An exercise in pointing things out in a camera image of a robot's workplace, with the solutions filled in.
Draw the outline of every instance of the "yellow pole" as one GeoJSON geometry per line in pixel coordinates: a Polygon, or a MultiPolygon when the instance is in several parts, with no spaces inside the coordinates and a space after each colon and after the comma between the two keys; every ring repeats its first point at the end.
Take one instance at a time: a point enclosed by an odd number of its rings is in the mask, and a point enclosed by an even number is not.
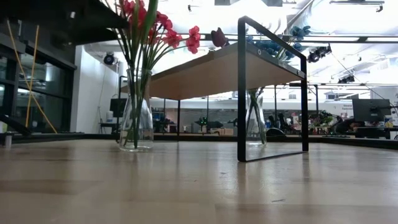
{"type": "Polygon", "coordinates": [[[36,52],[37,52],[37,39],[39,38],[39,25],[37,25],[36,28],[36,38],[35,38],[35,49],[33,53],[33,65],[32,65],[32,73],[30,74],[30,87],[29,87],[29,101],[27,103],[27,112],[26,112],[26,121],[25,121],[25,127],[28,127],[29,124],[29,110],[30,110],[30,101],[32,100],[32,87],[33,87],[33,76],[35,73],[35,62],[36,62],[36,52]]]}

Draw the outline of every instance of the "table top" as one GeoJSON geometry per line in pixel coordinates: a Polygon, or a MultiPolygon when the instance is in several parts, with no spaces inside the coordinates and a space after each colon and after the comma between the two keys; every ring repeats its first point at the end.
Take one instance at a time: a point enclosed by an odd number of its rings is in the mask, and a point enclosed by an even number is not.
{"type": "MultiPolygon", "coordinates": [[[[302,80],[305,74],[273,56],[246,47],[246,88],[258,88],[302,80]]],[[[170,68],[152,76],[150,96],[171,100],[236,91],[238,89],[238,44],[170,68]]]]}
{"type": "MultiPolygon", "coordinates": [[[[269,142],[251,153],[301,149],[269,142]]],[[[235,142],[156,142],[139,153],[99,139],[15,144],[0,151],[1,223],[396,224],[397,160],[333,144],[246,164],[235,142]]]]}
{"type": "Polygon", "coordinates": [[[398,127],[388,128],[388,127],[358,127],[358,129],[380,129],[386,131],[398,131],[398,127]]]}

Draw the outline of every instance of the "cable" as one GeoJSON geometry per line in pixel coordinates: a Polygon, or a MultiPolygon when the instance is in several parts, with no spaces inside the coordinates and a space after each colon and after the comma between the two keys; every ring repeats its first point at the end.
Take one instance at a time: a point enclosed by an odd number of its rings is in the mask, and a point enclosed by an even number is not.
{"type": "MultiPolygon", "coordinates": [[[[19,64],[19,68],[21,69],[21,72],[22,72],[22,74],[24,75],[25,83],[26,83],[26,85],[27,85],[29,91],[32,91],[32,88],[29,86],[29,83],[27,82],[26,74],[25,74],[24,68],[22,67],[21,60],[19,59],[19,54],[18,54],[18,52],[17,52],[17,47],[16,47],[16,45],[15,45],[14,36],[13,36],[13,34],[12,34],[12,30],[11,30],[11,26],[10,26],[10,20],[7,20],[7,26],[8,26],[8,31],[9,31],[9,33],[10,33],[10,38],[11,38],[12,46],[14,47],[14,52],[15,52],[15,55],[16,55],[16,58],[17,58],[17,61],[18,61],[18,64],[19,64]]],[[[51,126],[51,128],[52,128],[53,131],[54,131],[54,133],[55,133],[55,134],[58,134],[57,130],[55,130],[54,126],[52,126],[51,122],[49,121],[49,119],[48,119],[47,116],[45,115],[44,111],[42,110],[42,108],[41,108],[41,106],[39,105],[39,102],[36,100],[35,96],[34,96],[32,93],[30,93],[30,94],[32,95],[32,98],[33,98],[33,100],[35,101],[35,103],[36,103],[36,105],[37,105],[37,108],[38,108],[39,111],[42,113],[42,115],[43,115],[44,119],[46,120],[46,122],[48,122],[48,124],[51,126]]]]}
{"type": "MultiPolygon", "coordinates": [[[[338,59],[337,59],[337,57],[333,54],[333,53],[331,53],[332,54],[332,56],[336,59],[336,61],[350,74],[350,75],[352,75],[356,80],[358,80],[360,83],[362,83],[362,84],[364,84],[364,86],[366,87],[366,88],[368,88],[371,92],[373,92],[374,94],[376,94],[378,97],[380,97],[380,98],[382,98],[383,100],[386,100],[384,97],[382,97],[380,94],[378,94],[378,93],[376,93],[374,90],[372,90],[372,88],[370,88],[370,87],[368,87],[367,85],[365,85],[365,83],[363,83],[363,82],[361,82],[361,80],[359,80],[358,78],[356,78],[356,76],[352,73],[352,72],[350,72],[338,59]]],[[[390,105],[392,106],[392,108],[396,111],[396,114],[398,115],[398,111],[397,111],[397,108],[395,108],[395,106],[390,102],[390,100],[388,100],[388,102],[390,103],[390,105]]]]}
{"type": "Polygon", "coordinates": [[[34,49],[34,52],[33,52],[33,64],[32,64],[32,71],[31,71],[31,73],[30,73],[30,90],[29,90],[29,100],[28,100],[28,103],[27,103],[27,112],[26,112],[26,120],[25,120],[25,127],[28,127],[28,124],[29,124],[29,110],[30,110],[30,102],[32,101],[32,91],[31,91],[31,89],[32,89],[32,86],[33,86],[33,76],[34,76],[34,73],[35,73],[35,63],[36,63],[36,52],[37,52],[37,40],[38,40],[38,38],[39,38],[39,28],[40,28],[40,26],[39,25],[37,25],[37,28],[36,28],[36,38],[35,38],[35,49],[34,49]]]}
{"type": "Polygon", "coordinates": [[[102,125],[102,123],[103,123],[103,120],[102,120],[102,117],[101,117],[101,98],[102,98],[102,92],[103,92],[103,90],[104,90],[104,82],[105,82],[105,75],[106,75],[106,66],[104,66],[104,75],[103,75],[103,77],[102,77],[102,86],[101,86],[101,92],[100,92],[100,94],[99,94],[99,100],[98,100],[98,106],[97,106],[97,112],[99,113],[99,125],[100,125],[100,129],[101,129],[101,132],[102,132],[102,127],[101,127],[101,125],[102,125]]]}

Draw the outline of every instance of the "person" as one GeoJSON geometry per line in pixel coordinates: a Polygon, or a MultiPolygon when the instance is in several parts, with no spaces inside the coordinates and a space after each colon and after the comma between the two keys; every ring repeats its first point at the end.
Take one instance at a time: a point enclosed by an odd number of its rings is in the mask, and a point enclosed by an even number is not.
{"type": "Polygon", "coordinates": [[[362,121],[355,121],[354,118],[347,119],[336,126],[336,132],[343,134],[348,131],[356,131],[358,127],[364,127],[365,123],[362,121]]]}

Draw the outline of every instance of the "black monitor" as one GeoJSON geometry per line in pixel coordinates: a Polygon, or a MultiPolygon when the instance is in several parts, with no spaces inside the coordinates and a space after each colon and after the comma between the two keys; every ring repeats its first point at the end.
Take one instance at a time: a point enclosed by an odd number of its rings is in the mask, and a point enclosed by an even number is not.
{"type": "Polygon", "coordinates": [[[122,118],[123,117],[123,112],[124,112],[124,107],[126,106],[127,99],[126,98],[121,98],[119,99],[111,99],[111,111],[113,111],[113,117],[114,118],[122,118]]]}
{"type": "Polygon", "coordinates": [[[355,121],[384,121],[390,108],[390,100],[353,99],[355,121]]]}

